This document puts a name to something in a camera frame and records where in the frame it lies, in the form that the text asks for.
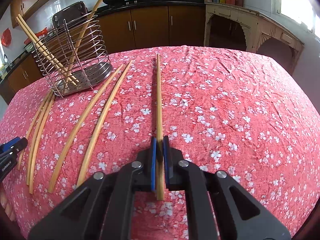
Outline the red plastic bag hanging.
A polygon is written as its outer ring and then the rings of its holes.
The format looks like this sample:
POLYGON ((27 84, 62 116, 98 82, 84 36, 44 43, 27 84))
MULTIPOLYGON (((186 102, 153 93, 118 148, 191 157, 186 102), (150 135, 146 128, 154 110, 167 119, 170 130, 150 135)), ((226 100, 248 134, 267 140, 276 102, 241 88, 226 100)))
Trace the red plastic bag hanging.
POLYGON ((2 33, 1 44, 2 46, 8 47, 11 45, 11 41, 12 41, 11 31, 9 28, 7 28, 2 33))

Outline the pink floral tablecloth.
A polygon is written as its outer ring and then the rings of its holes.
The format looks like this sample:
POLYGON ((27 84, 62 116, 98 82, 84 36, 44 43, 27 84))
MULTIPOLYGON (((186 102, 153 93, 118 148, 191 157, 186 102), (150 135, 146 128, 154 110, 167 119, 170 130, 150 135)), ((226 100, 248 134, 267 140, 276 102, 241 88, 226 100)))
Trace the pink floral tablecloth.
MULTIPOLYGON (((238 50, 156 47, 115 53, 116 69, 132 60, 100 131, 86 176, 117 172, 149 148, 156 133, 156 56, 161 57, 163 133, 184 159, 207 172, 225 170, 289 230, 300 229, 319 198, 319 113, 272 58, 238 50)), ((56 98, 40 140, 29 193, 30 146, 20 170, 3 181, 20 232, 31 228, 76 188, 92 133, 121 72, 85 118, 48 193, 62 149, 101 85, 56 98)), ((17 92, 1 120, 1 144, 27 134, 49 86, 40 79, 17 92)), ((138 192, 132 239, 189 239, 183 191, 138 192)))

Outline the cream wooden side table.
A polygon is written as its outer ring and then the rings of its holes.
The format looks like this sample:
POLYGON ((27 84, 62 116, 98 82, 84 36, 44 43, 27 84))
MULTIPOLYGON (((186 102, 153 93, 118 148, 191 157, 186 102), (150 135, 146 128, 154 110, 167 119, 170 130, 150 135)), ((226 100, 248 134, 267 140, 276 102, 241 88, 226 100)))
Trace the cream wooden side table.
POLYGON ((264 42, 271 38, 289 46, 293 50, 293 55, 287 72, 293 74, 304 49, 304 43, 293 32, 267 15, 246 7, 214 2, 206 2, 205 5, 206 24, 203 42, 205 47, 209 46, 212 17, 221 16, 240 24, 248 52, 256 53, 264 42))

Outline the lower kitchen cabinets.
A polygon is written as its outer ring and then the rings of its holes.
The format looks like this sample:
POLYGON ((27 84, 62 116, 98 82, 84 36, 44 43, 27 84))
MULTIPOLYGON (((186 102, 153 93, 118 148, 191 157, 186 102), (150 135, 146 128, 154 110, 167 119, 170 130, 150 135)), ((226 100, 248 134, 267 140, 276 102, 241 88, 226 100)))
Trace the lower kitchen cabinets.
MULTIPOLYGON (((109 55, 159 46, 201 46, 204 40, 205 5, 202 0, 130 0, 117 7, 100 7, 95 13, 109 55)), ((35 48, 1 79, 1 97, 9 103, 15 94, 44 79, 34 57, 35 48)))

